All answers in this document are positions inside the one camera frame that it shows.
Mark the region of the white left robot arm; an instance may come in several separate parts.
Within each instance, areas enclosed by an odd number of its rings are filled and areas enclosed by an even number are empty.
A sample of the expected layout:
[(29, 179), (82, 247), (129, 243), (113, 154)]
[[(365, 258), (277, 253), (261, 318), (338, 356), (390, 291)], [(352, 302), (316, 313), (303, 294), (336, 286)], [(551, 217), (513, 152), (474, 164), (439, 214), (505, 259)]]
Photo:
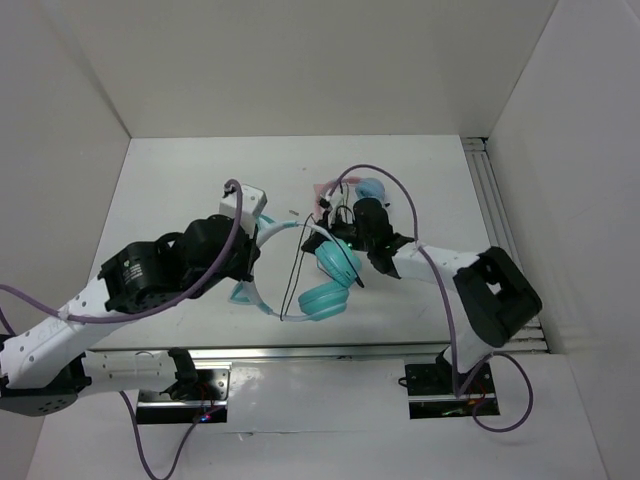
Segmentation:
[(250, 279), (260, 251), (257, 219), (216, 214), (184, 232), (133, 242), (55, 314), (1, 338), (1, 408), (28, 417), (61, 411), (97, 393), (149, 390), (184, 399), (200, 381), (184, 348), (101, 354), (95, 344), (177, 299), (197, 299), (221, 280)]

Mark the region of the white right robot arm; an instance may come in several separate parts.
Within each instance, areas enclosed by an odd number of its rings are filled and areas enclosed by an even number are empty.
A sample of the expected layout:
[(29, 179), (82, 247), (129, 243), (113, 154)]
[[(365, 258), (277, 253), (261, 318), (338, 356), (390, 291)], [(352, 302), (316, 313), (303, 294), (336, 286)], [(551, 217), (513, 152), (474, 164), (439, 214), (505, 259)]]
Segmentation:
[(320, 232), (301, 246), (315, 255), (330, 282), (302, 294), (300, 310), (312, 320), (343, 312), (351, 286), (359, 282), (357, 252), (379, 273), (436, 285), (458, 295), (466, 314), (450, 326), (451, 343), (439, 356), (436, 379), (448, 392), (464, 390), (483, 360), (502, 348), (542, 309), (542, 301), (509, 254), (490, 247), (480, 253), (430, 247), (394, 231), (376, 198), (358, 200), (352, 221), (344, 221), (326, 198), (318, 202)]

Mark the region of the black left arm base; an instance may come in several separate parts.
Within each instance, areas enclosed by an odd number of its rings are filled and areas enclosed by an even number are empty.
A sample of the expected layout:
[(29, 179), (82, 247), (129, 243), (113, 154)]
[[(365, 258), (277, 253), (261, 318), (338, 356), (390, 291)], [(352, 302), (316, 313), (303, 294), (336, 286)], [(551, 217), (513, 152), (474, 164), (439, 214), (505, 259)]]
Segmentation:
[(189, 350), (138, 351), (143, 377), (135, 401), (142, 425), (224, 423), (230, 367), (198, 367)]

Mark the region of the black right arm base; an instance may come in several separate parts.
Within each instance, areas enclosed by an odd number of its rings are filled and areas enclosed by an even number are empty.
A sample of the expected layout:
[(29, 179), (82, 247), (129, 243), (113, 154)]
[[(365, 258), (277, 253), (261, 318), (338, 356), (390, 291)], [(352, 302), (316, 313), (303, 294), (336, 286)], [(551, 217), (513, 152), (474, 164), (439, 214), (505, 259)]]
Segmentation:
[(500, 413), (489, 365), (480, 369), (460, 398), (453, 393), (450, 376), (442, 376), (435, 363), (406, 364), (397, 383), (406, 389), (412, 420), (471, 417), (474, 408), (478, 416)]

